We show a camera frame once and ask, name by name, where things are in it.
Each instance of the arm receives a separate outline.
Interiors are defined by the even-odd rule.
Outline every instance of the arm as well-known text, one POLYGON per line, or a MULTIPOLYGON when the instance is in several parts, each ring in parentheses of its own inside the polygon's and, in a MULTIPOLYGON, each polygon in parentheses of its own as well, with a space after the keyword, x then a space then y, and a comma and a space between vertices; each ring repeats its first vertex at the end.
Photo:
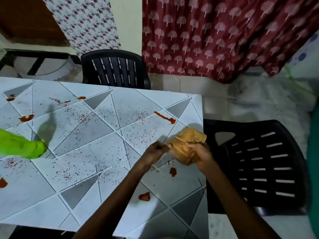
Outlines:
POLYGON ((204 147, 199 143, 189 143, 188 146, 197 152, 200 158, 197 161, 198 168, 217 194, 237 237, 239 239, 280 239, 277 233, 237 193, 219 165, 213 160, 208 146, 204 147))
POLYGON ((109 238, 113 235, 127 204, 129 203, 139 181, 168 152, 169 148, 160 142, 151 144, 141 158, 135 163, 124 180, 96 212, 81 226, 73 239, 109 238))

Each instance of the maroon curtain with tree print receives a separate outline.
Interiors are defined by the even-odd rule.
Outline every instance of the maroon curtain with tree print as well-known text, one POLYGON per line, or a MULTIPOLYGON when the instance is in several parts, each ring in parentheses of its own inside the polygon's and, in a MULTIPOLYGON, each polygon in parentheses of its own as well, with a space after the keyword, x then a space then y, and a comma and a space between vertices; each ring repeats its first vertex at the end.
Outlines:
POLYGON ((273 76, 318 28, 318 0, 143 0, 142 56, 150 73, 273 76))

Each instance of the teal fabric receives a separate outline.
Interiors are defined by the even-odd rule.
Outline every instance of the teal fabric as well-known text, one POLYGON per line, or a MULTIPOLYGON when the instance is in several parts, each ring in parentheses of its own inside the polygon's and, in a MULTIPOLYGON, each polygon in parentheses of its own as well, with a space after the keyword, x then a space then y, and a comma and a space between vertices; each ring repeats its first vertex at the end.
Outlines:
POLYGON ((312 229, 319 238, 319 105, 312 114, 310 136, 308 140, 307 163, 312 189, 312 205, 309 219, 312 229))

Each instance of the chair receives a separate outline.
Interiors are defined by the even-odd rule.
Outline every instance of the chair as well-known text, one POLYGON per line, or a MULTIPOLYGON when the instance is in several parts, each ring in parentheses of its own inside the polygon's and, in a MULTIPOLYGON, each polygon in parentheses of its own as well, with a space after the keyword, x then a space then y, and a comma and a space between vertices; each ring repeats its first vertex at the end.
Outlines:
POLYGON ((151 89, 141 56, 114 49, 102 49, 81 56, 83 82, 94 85, 151 89))
MULTIPOLYGON (((277 120, 229 122, 204 119, 213 157, 238 193, 257 213, 307 214, 311 202, 306 161, 289 131, 277 120), (235 137, 218 146, 217 132, 235 137)), ((225 213, 207 182, 208 213, 225 213)))

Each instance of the wooden door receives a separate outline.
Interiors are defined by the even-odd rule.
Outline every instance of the wooden door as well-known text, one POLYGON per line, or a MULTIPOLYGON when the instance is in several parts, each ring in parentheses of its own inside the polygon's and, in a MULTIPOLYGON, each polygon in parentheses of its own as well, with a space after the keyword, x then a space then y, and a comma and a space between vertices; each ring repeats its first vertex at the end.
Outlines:
POLYGON ((0 29, 9 39, 67 40, 43 0, 1 0, 0 29))

